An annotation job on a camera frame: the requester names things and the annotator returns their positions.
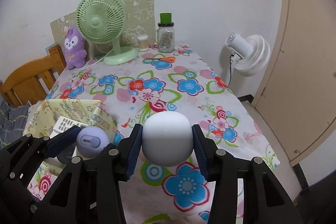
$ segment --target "stuffed animal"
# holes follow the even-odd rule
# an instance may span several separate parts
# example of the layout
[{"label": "stuffed animal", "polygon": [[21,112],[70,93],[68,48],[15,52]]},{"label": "stuffed animal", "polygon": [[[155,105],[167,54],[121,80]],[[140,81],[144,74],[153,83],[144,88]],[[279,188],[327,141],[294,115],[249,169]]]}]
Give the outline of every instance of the stuffed animal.
[{"label": "stuffed animal", "polygon": [[64,57],[67,69],[81,68],[85,64],[86,50],[84,50],[84,37],[76,27],[71,27],[65,36]]}]

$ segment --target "tablecloth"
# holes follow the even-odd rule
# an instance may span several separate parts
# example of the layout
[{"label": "tablecloth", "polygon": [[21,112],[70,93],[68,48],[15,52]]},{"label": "tablecloth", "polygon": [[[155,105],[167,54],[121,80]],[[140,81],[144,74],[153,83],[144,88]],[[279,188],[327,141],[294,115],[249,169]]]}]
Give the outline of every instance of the tablecloth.
[{"label": "tablecloth", "polygon": [[[150,115],[178,111],[235,157],[251,160],[259,156],[272,170],[279,165],[240,101],[188,45],[178,45],[171,54],[159,53],[154,45],[147,52],[139,52],[134,60],[117,66],[95,64],[98,60],[99,57],[89,60],[82,69],[63,71],[47,98],[101,100],[118,129],[115,144]],[[39,169],[28,188],[42,199],[55,179]],[[155,223],[191,215],[207,221],[214,186],[200,174],[194,153],[179,166],[163,168],[148,162],[140,152],[134,175],[129,182],[120,183],[126,221]],[[242,214],[240,194],[237,217]]]}]

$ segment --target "small glass container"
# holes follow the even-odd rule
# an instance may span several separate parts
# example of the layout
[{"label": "small glass container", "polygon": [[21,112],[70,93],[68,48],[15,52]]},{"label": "small glass container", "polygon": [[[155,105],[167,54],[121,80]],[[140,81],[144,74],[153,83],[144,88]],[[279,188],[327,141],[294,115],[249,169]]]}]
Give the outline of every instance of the small glass container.
[{"label": "small glass container", "polygon": [[157,31],[158,51],[171,53],[175,50],[175,30],[174,22],[171,21],[171,13],[161,13],[160,20]]},{"label": "small glass container", "polygon": [[137,37],[138,48],[140,52],[147,51],[149,49],[148,35],[143,34]]}]

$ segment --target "plaid bedding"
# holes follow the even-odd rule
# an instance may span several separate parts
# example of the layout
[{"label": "plaid bedding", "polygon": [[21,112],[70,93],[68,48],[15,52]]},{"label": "plaid bedding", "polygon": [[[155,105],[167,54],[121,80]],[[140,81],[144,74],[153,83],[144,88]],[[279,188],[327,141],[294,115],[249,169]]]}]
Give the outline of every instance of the plaid bedding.
[{"label": "plaid bedding", "polygon": [[3,100],[0,104],[0,149],[22,137],[28,118],[28,105],[14,107]]}]

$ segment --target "green desk fan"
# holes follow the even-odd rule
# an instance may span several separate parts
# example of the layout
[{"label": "green desk fan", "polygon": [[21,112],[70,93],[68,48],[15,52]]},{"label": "green desk fan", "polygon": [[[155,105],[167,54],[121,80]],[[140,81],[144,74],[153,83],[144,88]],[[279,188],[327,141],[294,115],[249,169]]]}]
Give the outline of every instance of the green desk fan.
[{"label": "green desk fan", "polygon": [[120,47],[120,35],[127,22],[123,0],[82,0],[76,13],[78,29],[88,42],[112,42],[113,49],[105,55],[105,64],[122,64],[138,55],[134,47]]}]

